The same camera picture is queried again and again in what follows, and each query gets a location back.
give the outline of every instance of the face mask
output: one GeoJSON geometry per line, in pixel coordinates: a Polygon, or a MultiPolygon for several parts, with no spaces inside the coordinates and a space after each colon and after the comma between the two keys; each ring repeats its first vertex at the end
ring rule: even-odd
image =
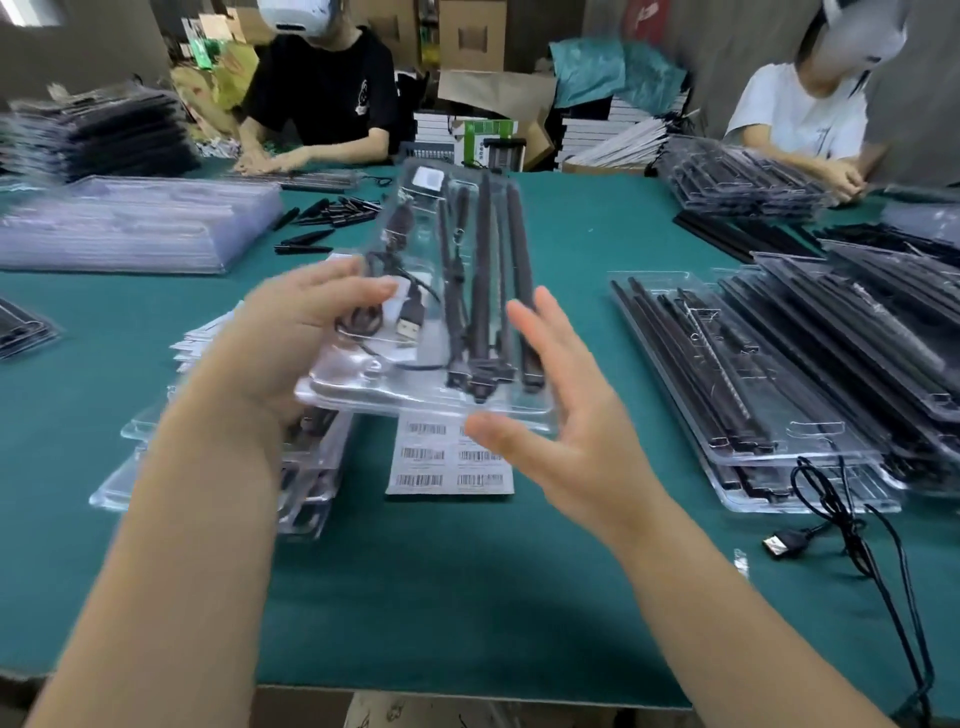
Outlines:
{"type": "Polygon", "coordinates": [[[845,9],[824,0],[827,29],[814,51],[824,78],[857,76],[894,58],[906,43],[907,0],[857,0],[845,9]]]}
{"type": "Polygon", "coordinates": [[[264,22],[278,33],[320,37],[340,14],[340,0],[258,0],[264,22]]]}

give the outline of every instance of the table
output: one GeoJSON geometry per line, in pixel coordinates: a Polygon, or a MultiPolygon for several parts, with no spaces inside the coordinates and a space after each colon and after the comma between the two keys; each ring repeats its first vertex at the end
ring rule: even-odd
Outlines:
{"type": "MultiPolygon", "coordinates": [[[[657,181],[519,181],[537,281],[557,295],[626,402],[666,488],[724,554],[746,553],[751,581],[816,649],[893,710],[912,682],[874,586],[837,555],[838,537],[818,540],[799,562],[765,556],[761,539],[813,521],[736,515],[720,505],[610,301],[608,271],[706,276],[732,259],[670,223],[676,205],[657,181]]],[[[301,207],[316,199],[288,197],[301,207]]],[[[334,240],[357,245],[368,231],[334,240]]],[[[117,523],[86,500],[132,449],[121,426],[173,380],[167,347],[184,331],[305,262],[275,256],[272,242],[216,279],[0,274],[0,294],[66,331],[55,346],[0,366],[0,667],[54,666],[117,523]]],[[[278,546],[261,682],[688,705],[604,548],[523,477],[507,500],[385,498],[395,432],[396,421],[363,418],[322,538],[278,546]]],[[[893,520],[937,667],[937,715],[960,717],[960,520],[923,502],[893,520]]],[[[889,539],[880,527],[868,533],[899,590],[889,539]]],[[[789,665],[771,669],[791,679],[789,665]]]]}

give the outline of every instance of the person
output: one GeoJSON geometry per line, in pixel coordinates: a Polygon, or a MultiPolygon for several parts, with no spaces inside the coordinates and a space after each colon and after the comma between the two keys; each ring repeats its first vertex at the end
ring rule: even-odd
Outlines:
{"type": "Polygon", "coordinates": [[[824,0],[793,63],[765,65],[747,84],[727,139],[819,178],[840,202],[866,188],[859,165],[867,131],[865,85],[906,42],[900,0],[824,0]]]}
{"type": "MultiPolygon", "coordinates": [[[[29,728],[247,724],[294,385],[337,317],[396,290],[362,267],[344,258],[268,280],[214,340],[159,423],[29,728]]],[[[535,303],[510,302],[508,313],[556,389],[559,439],[491,413],[471,415],[467,434],[612,552],[704,723],[893,726],[669,496],[560,306],[545,288],[535,303]]]]}
{"type": "Polygon", "coordinates": [[[396,151],[393,56],[350,22],[347,0],[260,0],[278,33],[262,52],[243,102],[236,170],[293,172],[312,162],[368,164],[396,151]],[[271,157],[268,130],[292,121],[302,146],[271,157]]]}

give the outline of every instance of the black t-shirt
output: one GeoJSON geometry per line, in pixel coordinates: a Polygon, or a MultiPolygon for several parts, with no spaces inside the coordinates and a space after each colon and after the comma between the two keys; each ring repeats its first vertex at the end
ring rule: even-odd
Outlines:
{"type": "Polygon", "coordinates": [[[300,36],[274,38],[260,58],[244,112],[279,132],[288,120],[306,146],[340,144],[390,133],[396,151],[394,58],[367,28],[345,51],[314,48],[300,36]]]}

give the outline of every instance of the white t-shirt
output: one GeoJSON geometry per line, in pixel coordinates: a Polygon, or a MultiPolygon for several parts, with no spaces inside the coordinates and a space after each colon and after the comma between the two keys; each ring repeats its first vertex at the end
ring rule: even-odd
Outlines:
{"type": "Polygon", "coordinates": [[[727,139],[742,143],[742,130],[771,128],[770,141],[784,152],[810,157],[859,157],[867,132],[867,95],[853,93],[847,79],[826,99],[810,96],[793,63],[765,65],[747,84],[727,127],[727,139]]]}

